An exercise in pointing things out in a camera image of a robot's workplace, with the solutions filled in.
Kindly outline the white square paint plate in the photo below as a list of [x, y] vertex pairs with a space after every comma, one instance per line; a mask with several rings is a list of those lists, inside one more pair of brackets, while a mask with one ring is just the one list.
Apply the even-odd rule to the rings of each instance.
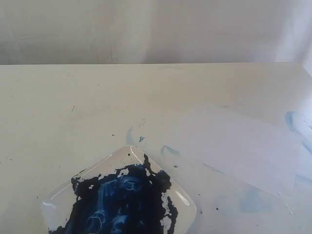
[[149, 156], [124, 146], [53, 190], [42, 215], [50, 234], [184, 234], [196, 206]]

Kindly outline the white paper sheet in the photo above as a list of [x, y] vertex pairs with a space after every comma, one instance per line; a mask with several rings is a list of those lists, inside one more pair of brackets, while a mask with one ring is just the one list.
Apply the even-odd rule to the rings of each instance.
[[290, 132], [208, 103], [185, 110], [165, 144], [272, 195], [293, 191], [300, 141]]

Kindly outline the white backdrop curtain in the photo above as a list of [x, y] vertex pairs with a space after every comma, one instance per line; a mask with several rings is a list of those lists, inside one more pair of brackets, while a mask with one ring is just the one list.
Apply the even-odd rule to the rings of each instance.
[[302, 61], [309, 0], [3, 0], [1, 64]]

